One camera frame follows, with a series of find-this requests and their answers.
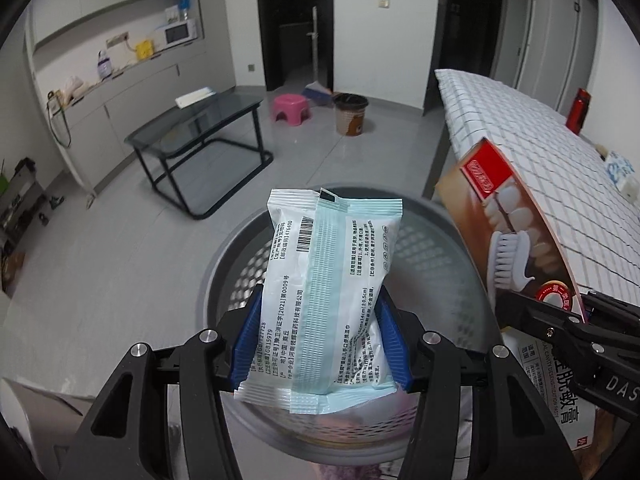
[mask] metal screw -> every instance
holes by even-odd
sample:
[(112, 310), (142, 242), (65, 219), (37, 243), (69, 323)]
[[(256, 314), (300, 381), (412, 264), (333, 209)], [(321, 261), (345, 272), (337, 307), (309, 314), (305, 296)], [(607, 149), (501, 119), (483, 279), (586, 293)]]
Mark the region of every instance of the metal screw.
[(425, 332), (422, 335), (422, 340), (427, 343), (427, 345), (437, 345), (442, 339), (440, 338), (440, 334)]
[(146, 345), (144, 343), (136, 343), (131, 347), (131, 355), (140, 357), (146, 354)]
[(218, 332), (215, 330), (206, 329), (200, 332), (200, 341), (203, 343), (213, 343), (218, 339)]
[(494, 346), (494, 355), (500, 359), (504, 359), (509, 356), (509, 349), (506, 346), (496, 345)]

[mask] blue gripper pad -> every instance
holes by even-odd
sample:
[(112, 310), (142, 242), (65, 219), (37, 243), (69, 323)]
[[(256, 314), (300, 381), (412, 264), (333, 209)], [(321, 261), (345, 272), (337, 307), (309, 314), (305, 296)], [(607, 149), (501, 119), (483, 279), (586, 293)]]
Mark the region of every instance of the blue gripper pad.
[(233, 348), (232, 370), (229, 380), (234, 389), (237, 390), (240, 383), (249, 375), (251, 362), (254, 360), (255, 348), (258, 346), (258, 332), (260, 330), (260, 308), (262, 306), (262, 288), (254, 295), (252, 304), (248, 304), (245, 308), (250, 309), (249, 314), (244, 320), (236, 344)]
[(385, 294), (386, 291), (381, 290), (378, 295), (375, 306), (376, 319), (380, 327), (386, 362), (389, 363), (394, 381), (406, 391), (414, 382), (410, 369), (409, 349), (394, 320), (394, 316), (391, 314), (391, 307), (383, 297)]

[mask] red thermos bottle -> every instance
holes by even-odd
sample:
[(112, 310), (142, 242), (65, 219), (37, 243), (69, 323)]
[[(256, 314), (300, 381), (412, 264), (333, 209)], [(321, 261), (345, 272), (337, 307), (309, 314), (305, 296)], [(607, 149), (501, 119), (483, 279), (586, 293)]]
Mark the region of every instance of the red thermos bottle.
[(574, 99), (574, 104), (566, 118), (566, 127), (576, 135), (580, 134), (584, 120), (587, 117), (587, 112), (589, 111), (590, 101), (591, 94), (589, 94), (584, 88), (578, 89), (578, 93)]

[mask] dark door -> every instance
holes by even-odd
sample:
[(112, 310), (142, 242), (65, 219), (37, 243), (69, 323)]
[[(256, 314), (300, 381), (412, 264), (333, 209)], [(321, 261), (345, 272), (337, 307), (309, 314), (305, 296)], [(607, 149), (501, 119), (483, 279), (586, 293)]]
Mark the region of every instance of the dark door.
[(501, 9), (502, 0), (447, 0), (439, 68), (488, 76)]
[(438, 0), (436, 29), (433, 35), (433, 51), (431, 53), (431, 68), (429, 70), (429, 79), (427, 81), (427, 91), (424, 96), (424, 114), (429, 110), (442, 105), (435, 70), (440, 67), (440, 54), (442, 53), (442, 38), (444, 36), (444, 24), (446, 19), (447, 0)]
[(318, 8), (318, 47), (322, 70), (321, 83), (332, 88), (334, 83), (334, 0), (258, 0), (258, 17), (262, 37), (264, 78), (268, 91), (283, 85), (293, 66), (311, 60), (312, 8)]

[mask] white checkered bedsheet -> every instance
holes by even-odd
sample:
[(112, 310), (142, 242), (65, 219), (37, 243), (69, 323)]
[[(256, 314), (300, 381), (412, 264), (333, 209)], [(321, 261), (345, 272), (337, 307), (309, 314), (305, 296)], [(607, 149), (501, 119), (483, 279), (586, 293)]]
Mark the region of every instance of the white checkered bedsheet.
[(437, 70), (451, 146), (460, 158), (483, 137), (529, 186), (582, 292), (640, 304), (640, 217), (598, 153), (548, 106), (484, 76)]

